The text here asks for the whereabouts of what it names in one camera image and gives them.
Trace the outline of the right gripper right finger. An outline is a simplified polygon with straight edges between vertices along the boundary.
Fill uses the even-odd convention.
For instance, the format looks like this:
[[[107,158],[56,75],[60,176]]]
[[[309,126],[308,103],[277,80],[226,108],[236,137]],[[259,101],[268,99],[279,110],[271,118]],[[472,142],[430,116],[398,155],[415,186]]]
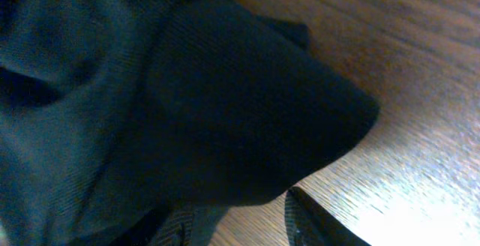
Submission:
[[[284,220],[290,246],[371,246],[300,187],[286,192]]]

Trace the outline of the black t-shirt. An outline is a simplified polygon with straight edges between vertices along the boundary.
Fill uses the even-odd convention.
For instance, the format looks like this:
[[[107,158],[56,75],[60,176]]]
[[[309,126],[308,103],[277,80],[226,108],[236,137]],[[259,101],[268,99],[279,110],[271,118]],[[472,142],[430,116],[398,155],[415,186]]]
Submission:
[[[190,206],[207,245],[351,151],[378,103],[305,25],[233,0],[1,0],[9,245],[148,245]]]

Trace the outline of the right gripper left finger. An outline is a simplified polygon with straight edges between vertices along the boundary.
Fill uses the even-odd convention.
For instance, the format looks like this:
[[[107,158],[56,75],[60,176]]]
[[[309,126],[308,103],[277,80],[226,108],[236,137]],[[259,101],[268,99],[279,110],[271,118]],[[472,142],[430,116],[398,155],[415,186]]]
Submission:
[[[190,206],[172,212],[148,246],[190,246],[194,210]]]

